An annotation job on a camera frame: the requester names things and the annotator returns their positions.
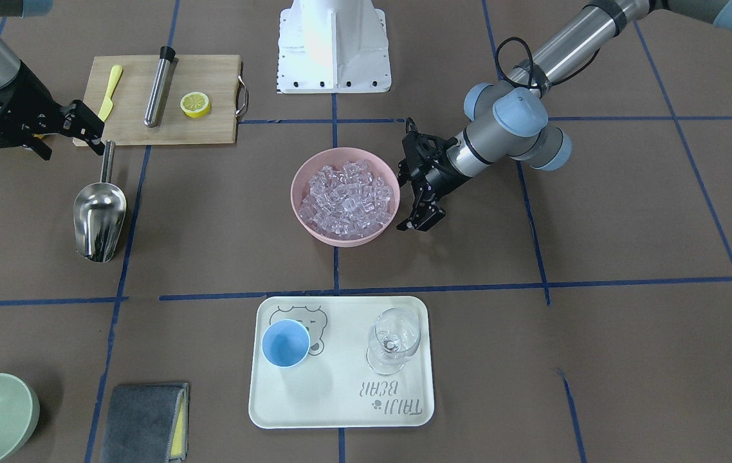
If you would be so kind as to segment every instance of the lemon half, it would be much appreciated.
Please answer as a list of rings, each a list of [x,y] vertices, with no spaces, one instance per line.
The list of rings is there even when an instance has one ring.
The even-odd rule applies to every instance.
[[[204,117],[209,114],[211,109],[211,102],[209,102],[209,96],[202,91],[193,91],[187,93],[180,100],[180,109],[183,110],[183,114],[191,118]]]

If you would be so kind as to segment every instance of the folded towel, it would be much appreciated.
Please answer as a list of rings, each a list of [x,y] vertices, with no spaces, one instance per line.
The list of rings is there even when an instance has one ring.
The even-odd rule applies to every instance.
[[[111,392],[101,463],[186,458],[188,383],[121,385]]]

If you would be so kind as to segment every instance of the white tray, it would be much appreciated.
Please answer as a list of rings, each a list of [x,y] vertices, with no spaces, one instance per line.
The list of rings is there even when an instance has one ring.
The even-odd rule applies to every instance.
[[[369,327],[384,310],[407,307],[420,319],[420,346],[398,373],[366,364]],[[303,363],[278,368],[263,356],[270,323],[301,320],[312,335]],[[412,296],[271,297],[257,309],[249,418],[260,428],[420,426],[434,413],[428,311]]]

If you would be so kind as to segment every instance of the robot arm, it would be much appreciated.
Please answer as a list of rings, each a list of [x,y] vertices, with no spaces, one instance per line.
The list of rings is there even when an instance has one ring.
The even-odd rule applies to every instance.
[[[411,184],[415,202],[398,229],[430,229],[446,215],[439,200],[501,158],[538,170],[562,167],[572,153],[572,141],[549,124],[540,98],[585,67],[628,24],[658,9],[732,29],[732,0],[591,0],[534,55],[527,47],[529,59],[500,82],[469,90],[463,109],[471,123],[459,134],[444,140],[420,134],[414,121],[407,123],[398,181]],[[520,41],[508,39],[498,51],[512,40]]]
[[[0,0],[0,15],[25,17],[45,14],[49,8],[50,0]],[[61,134],[80,138],[102,155],[102,131],[104,123],[81,100],[67,106],[56,103],[45,85],[0,39],[0,149],[23,146],[48,160],[51,149],[35,135]]]

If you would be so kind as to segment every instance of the pink bowl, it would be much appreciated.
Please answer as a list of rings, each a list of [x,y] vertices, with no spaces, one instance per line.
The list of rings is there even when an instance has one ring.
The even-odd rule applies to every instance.
[[[392,220],[390,220],[380,230],[374,232],[368,237],[358,238],[356,240],[334,240],[333,238],[324,237],[324,235],[314,231],[308,226],[308,223],[304,222],[300,218],[298,214],[302,200],[304,200],[304,197],[309,194],[308,181],[317,173],[317,170],[320,170],[321,167],[327,165],[334,167],[336,170],[340,170],[346,162],[357,162],[361,159],[369,161],[369,164],[371,165],[370,170],[372,170],[375,177],[383,177],[384,181],[386,181],[386,185],[392,188],[392,200],[389,201],[389,214],[392,214],[392,220],[394,220],[395,214],[398,213],[399,200],[401,199],[401,185],[398,184],[398,179],[396,178],[392,167],[389,167],[389,164],[386,164],[383,159],[378,158],[367,150],[352,149],[352,147],[338,147],[337,149],[327,149],[324,152],[319,152],[312,156],[308,161],[304,162],[304,164],[298,169],[298,173],[295,174],[295,178],[292,180],[292,211],[295,212],[295,217],[298,217],[298,222],[304,226],[307,232],[327,245],[343,248],[363,245],[377,238],[378,235],[383,233],[383,230],[386,230],[389,224],[392,223]]]

